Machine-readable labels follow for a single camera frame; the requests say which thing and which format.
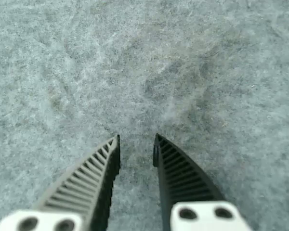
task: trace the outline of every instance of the floor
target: floor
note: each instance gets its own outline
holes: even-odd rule
[[[289,0],[0,0],[0,219],[121,137],[109,231],[160,231],[159,132],[289,231]]]

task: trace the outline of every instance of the gray felt surface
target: gray felt surface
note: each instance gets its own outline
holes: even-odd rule
[[[0,219],[121,135],[109,231],[160,231],[156,132],[289,231],[289,0],[0,0]]]

